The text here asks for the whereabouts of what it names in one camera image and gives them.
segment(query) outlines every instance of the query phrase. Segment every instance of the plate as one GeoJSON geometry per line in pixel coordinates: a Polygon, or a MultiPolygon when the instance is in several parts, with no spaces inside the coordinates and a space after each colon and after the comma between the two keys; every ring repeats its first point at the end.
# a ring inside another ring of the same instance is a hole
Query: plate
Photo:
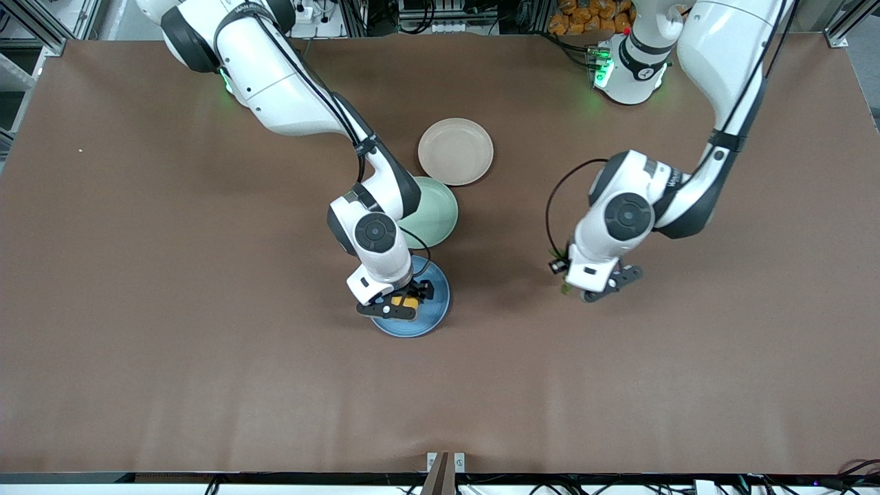
{"type": "MultiPolygon", "coordinates": [[[[417,273],[421,270],[427,261],[421,256],[413,256],[413,272],[417,273]]],[[[449,311],[449,281],[436,263],[432,262],[428,269],[415,279],[430,280],[434,285],[434,298],[426,299],[419,305],[419,315],[413,321],[373,318],[376,326],[390,336],[405,338],[423,336],[440,324],[449,311]]]]}
{"type": "MultiPolygon", "coordinates": [[[[418,236],[429,248],[443,242],[458,222],[458,202],[455,195],[442,182],[430,177],[416,177],[415,183],[422,190],[419,208],[410,216],[403,218],[398,225],[418,236]]],[[[413,239],[408,233],[410,249],[422,249],[421,242],[413,239]]]]}
{"type": "Polygon", "coordinates": [[[425,173],[449,186],[476,181],[492,165],[492,138],[477,122],[446,119],[425,131],[419,162],[425,173]]]}

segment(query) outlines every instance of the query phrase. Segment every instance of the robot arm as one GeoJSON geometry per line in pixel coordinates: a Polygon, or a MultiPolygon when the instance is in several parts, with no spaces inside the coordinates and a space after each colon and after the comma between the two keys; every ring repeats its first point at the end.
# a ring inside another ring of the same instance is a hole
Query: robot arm
{"type": "Polygon", "coordinates": [[[339,133],[370,163],[373,175],[327,211],[334,237],[361,261],[348,288],[362,310],[411,285],[411,257],[397,221],[418,208],[421,191],[355,109],[310,75],[283,38],[278,19],[285,12],[279,10],[288,8],[287,0],[186,0],[162,16],[161,26],[178,60],[223,74],[236,99],[267,129],[285,136],[339,133]]]}
{"type": "Polygon", "coordinates": [[[715,128],[693,175],[638,151],[611,157],[590,188],[590,211],[578,222],[568,259],[551,264],[567,270],[566,282],[593,301],[641,276],[620,267],[620,258],[655,230],[672,239],[700,232],[711,220],[730,168],[764,93],[760,57],[784,13],[785,0],[699,1],[678,41],[688,77],[715,110],[715,128]]]}

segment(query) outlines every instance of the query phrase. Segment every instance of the beige plate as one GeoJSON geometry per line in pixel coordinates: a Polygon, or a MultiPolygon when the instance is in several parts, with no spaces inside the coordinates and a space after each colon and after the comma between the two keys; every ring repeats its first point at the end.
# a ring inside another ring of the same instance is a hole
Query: beige plate
{"type": "Polygon", "coordinates": [[[419,141],[419,162],[425,173],[449,186],[464,186],[482,177],[494,155],[492,138],[467,119],[437,122],[419,141]]]}

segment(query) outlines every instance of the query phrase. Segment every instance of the brown table surface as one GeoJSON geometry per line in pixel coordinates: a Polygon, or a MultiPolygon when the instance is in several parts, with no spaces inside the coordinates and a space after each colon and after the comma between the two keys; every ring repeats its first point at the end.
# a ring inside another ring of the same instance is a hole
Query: brown table surface
{"type": "MultiPolygon", "coordinates": [[[[158,42],[49,60],[2,193],[0,469],[836,472],[880,454],[880,138],[842,50],[795,35],[712,225],[645,278],[560,294],[544,202],[630,147],[692,170],[712,125],[679,67],[612,104],[538,38],[318,41],[308,59],[418,172],[433,122],[495,141],[434,250],[442,327],[356,315],[325,227],[341,136],[263,129],[158,42]]],[[[560,193],[562,240],[594,173],[560,193]]]]}

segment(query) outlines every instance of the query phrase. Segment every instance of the green plate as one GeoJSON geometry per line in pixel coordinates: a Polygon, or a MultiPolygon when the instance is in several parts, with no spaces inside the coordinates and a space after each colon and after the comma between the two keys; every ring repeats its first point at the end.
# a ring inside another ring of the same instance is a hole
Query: green plate
{"type": "MultiPolygon", "coordinates": [[[[398,224],[432,248],[449,237],[455,228],[458,222],[458,202],[455,201],[452,191],[440,181],[430,177],[416,177],[415,183],[422,190],[419,208],[398,224]]],[[[411,235],[403,235],[407,237],[407,246],[410,249],[422,248],[422,244],[411,235]]]]}

